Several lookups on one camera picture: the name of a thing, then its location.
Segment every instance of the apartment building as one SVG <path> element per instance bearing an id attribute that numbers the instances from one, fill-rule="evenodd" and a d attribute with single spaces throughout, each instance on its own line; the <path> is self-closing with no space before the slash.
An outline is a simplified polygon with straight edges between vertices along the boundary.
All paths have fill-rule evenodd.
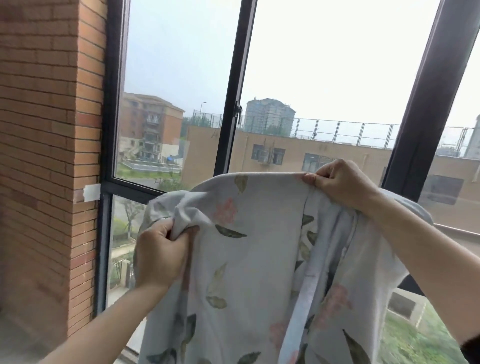
<path id="1" fill-rule="evenodd" d="M 192 188 L 213 176 L 219 130 L 190 126 L 182 185 Z M 315 172 L 335 158 L 353 160 L 380 185 L 392 151 L 237 130 L 230 172 Z M 436 156 L 419 203 L 436 224 L 480 233 L 480 160 Z"/>
<path id="2" fill-rule="evenodd" d="M 244 129 L 251 133 L 290 136 L 295 110 L 283 102 L 265 98 L 247 102 Z"/>
<path id="3" fill-rule="evenodd" d="M 185 111 L 156 96 L 123 94 L 119 152 L 126 158 L 162 162 L 179 153 Z"/>

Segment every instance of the beige building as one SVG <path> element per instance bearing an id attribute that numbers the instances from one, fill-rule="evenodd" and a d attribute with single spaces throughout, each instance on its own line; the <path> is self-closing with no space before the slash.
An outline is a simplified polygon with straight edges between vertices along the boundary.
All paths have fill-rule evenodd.
<path id="1" fill-rule="evenodd" d="M 182 184 L 213 176 L 219 129 L 190 126 Z M 230 172 L 314 172 L 335 158 L 353 160 L 380 184 L 392 151 L 237 131 Z M 420 203 L 436 224 L 480 233 L 480 160 L 436 156 Z"/>

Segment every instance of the floral fabric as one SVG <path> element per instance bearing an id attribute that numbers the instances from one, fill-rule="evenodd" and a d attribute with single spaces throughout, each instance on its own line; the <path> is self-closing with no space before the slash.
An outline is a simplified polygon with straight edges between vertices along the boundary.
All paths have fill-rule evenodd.
<path id="1" fill-rule="evenodd" d="M 140 364 L 376 362 L 407 272 L 364 215 L 298 174 L 246 173 L 156 198 L 141 231 L 166 217 L 173 239 L 200 231 L 183 279 L 147 319 Z"/>

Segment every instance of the window frame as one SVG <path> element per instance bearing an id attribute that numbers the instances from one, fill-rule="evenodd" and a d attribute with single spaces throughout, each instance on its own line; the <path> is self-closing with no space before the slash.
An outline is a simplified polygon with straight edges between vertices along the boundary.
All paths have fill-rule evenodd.
<path id="1" fill-rule="evenodd" d="M 236 125 L 242 112 L 240 97 L 256 4 L 257 0 L 241 0 L 214 176 L 228 173 Z M 163 194 L 114 175 L 129 11 L 130 0 L 108 0 L 94 315 L 104 311 L 107 302 L 113 195 L 147 204 Z M 441 0 L 383 188 L 418 201 L 479 28 L 480 2 Z M 423 295 L 410 276 L 399 287 Z"/>

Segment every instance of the pink flower print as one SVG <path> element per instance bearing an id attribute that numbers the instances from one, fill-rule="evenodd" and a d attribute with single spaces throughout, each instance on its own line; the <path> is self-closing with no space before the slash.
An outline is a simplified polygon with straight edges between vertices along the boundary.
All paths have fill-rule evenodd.
<path id="1" fill-rule="evenodd" d="M 214 219 L 220 225 L 232 224 L 238 210 L 233 204 L 233 198 L 229 198 L 225 204 L 219 204 L 216 206 L 216 213 Z"/>
<path id="2" fill-rule="evenodd" d="M 292 358 L 288 362 L 288 364 L 295 364 L 297 362 L 297 358 L 299 357 L 299 351 L 297 350 L 292 354 Z"/>
<path id="3" fill-rule="evenodd" d="M 350 310 L 353 308 L 352 302 L 348 300 L 348 290 L 340 284 L 334 284 L 322 302 L 320 312 L 313 321 L 313 327 L 325 328 L 328 319 L 335 316 L 344 306 Z"/>
<path id="4" fill-rule="evenodd" d="M 270 342 L 274 344 L 279 351 L 282 348 L 283 339 L 285 338 L 286 333 L 287 325 L 283 322 L 270 326 Z"/>

